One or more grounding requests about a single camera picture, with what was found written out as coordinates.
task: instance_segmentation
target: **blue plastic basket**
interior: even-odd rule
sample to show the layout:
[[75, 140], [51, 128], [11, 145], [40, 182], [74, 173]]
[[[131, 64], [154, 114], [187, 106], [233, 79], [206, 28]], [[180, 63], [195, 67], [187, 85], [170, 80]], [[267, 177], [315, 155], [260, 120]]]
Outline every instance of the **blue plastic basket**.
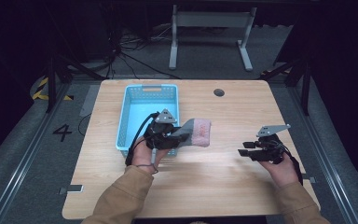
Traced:
[[[127, 157], [132, 140], [145, 119], [151, 114], [168, 109], [176, 118], [173, 126], [179, 126], [179, 99], [176, 85], [129, 85], [126, 87], [120, 122], [117, 130], [116, 148]], [[141, 130], [144, 134], [148, 123]], [[172, 149], [168, 156], [176, 156], [177, 149]]]

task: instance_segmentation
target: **metal frame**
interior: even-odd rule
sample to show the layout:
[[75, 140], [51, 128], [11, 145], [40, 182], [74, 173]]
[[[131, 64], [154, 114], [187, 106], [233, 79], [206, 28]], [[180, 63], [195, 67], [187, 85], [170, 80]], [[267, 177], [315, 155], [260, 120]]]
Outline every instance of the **metal frame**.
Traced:
[[46, 113], [45, 116], [43, 117], [39, 128], [34, 134], [34, 138], [32, 139], [32, 142], [30, 143], [27, 150], [25, 151], [24, 156], [20, 161], [20, 164], [17, 166], [17, 169], [14, 171], [13, 175], [11, 176], [9, 183], [7, 184], [7, 187], [0, 198], [0, 223], [3, 221], [3, 218], [5, 217], [8, 208], [10, 207], [17, 192], [19, 191], [22, 181], [26, 177], [28, 170], [31, 168], [34, 158], [40, 149], [40, 144], [43, 135], [46, 133], [49, 124], [51, 123], [58, 108], [60, 107], [62, 99], [67, 93], [69, 86], [70, 85], [66, 83], [63, 83], [60, 86], [59, 92], [57, 94], [58, 99], [60, 100], [56, 102], [55, 106], [53, 106], [50, 109], [49, 113]]
[[241, 53], [243, 65], [246, 71], [253, 70], [251, 60], [246, 50], [246, 43], [255, 19], [256, 7], [252, 7], [250, 12], [193, 12], [178, 11], [177, 5], [173, 5], [172, 10], [172, 45], [169, 68], [176, 69], [178, 52], [177, 28], [179, 26], [193, 27], [239, 27], [244, 28], [242, 40], [238, 40], [238, 48]]
[[295, 102], [297, 112], [302, 118], [307, 132], [309, 133], [310, 140], [314, 145], [313, 150], [316, 155], [316, 158], [321, 165], [322, 171], [324, 172], [324, 176], [326, 177], [326, 181], [336, 199], [337, 205], [341, 210], [345, 222], [358, 223], [358, 215], [353, 208], [353, 205], [351, 204], [351, 201], [348, 197], [348, 192], [345, 190], [344, 184], [339, 177], [337, 169], [328, 158], [321, 138], [317, 134], [317, 131], [315, 130], [315, 127], [313, 126], [310, 117], [308, 115], [305, 115], [302, 111], [301, 102], [299, 100], [300, 96], [298, 95], [294, 87], [288, 88], [288, 90], [293, 102]]

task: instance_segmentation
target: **metal stand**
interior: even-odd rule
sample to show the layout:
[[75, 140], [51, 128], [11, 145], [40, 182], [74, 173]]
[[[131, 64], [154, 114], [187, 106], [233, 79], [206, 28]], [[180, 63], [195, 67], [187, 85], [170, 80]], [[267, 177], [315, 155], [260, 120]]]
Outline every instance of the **metal stand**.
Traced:
[[278, 68], [272, 71], [264, 71], [264, 76], [260, 77], [260, 80], [269, 80], [272, 77], [276, 77], [280, 73], [286, 71], [287, 69], [291, 68], [288, 77], [284, 81], [287, 87], [295, 87], [298, 81], [303, 77], [303, 85], [302, 85], [302, 92], [301, 92], [301, 106], [303, 112], [306, 116], [309, 115], [308, 112], [308, 100], [310, 95], [310, 66], [307, 60], [305, 59], [297, 59], [290, 63], [285, 63]]
[[238, 48], [246, 71], [253, 70], [246, 43], [255, 19], [256, 7], [252, 7], [250, 12], [194, 12], [178, 11], [177, 5], [173, 6], [172, 11], [172, 45], [169, 68], [176, 69], [176, 58], [178, 51], [177, 27], [239, 27], [244, 28], [242, 40], [238, 40]]
[[72, 65], [77, 70], [96, 80], [107, 79], [107, 77], [102, 77], [89, 70], [81, 63], [74, 62], [60, 55], [53, 56], [48, 62], [48, 110], [46, 113], [50, 112], [57, 102], [55, 75], [57, 75], [62, 83], [71, 83], [73, 79], [73, 76], [68, 69], [68, 65]]

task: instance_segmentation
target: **hand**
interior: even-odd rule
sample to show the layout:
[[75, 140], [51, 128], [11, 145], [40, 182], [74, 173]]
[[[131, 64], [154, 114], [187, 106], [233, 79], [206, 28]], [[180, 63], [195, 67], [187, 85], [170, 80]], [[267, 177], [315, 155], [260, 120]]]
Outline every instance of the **hand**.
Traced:
[[[152, 149], [146, 145], [145, 139], [143, 137], [138, 138], [136, 140], [135, 145], [136, 145], [136, 148], [133, 153], [132, 165], [137, 166], [137, 165], [151, 164]], [[161, 159], [165, 155], [167, 155], [169, 151], [170, 151], [170, 148], [157, 150], [156, 161], [155, 161], [154, 167], [153, 167], [153, 165], [150, 165], [150, 166], [139, 166], [139, 168], [147, 171], [151, 175], [154, 174], [156, 172], [156, 169], [158, 168], [159, 161], [161, 161]]]
[[295, 166], [286, 153], [283, 153], [283, 161], [279, 164], [269, 161], [260, 161], [259, 163], [268, 170], [278, 188], [298, 181]]

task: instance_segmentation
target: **tan sleeve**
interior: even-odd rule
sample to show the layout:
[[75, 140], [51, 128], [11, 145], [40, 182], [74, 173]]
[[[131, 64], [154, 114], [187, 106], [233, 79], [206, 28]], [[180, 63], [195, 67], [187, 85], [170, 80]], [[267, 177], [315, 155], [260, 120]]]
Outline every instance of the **tan sleeve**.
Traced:
[[278, 189], [276, 196], [286, 224], [329, 223], [299, 182]]
[[136, 166], [128, 166], [99, 198], [92, 216], [82, 223], [131, 223], [142, 211], [154, 177]]

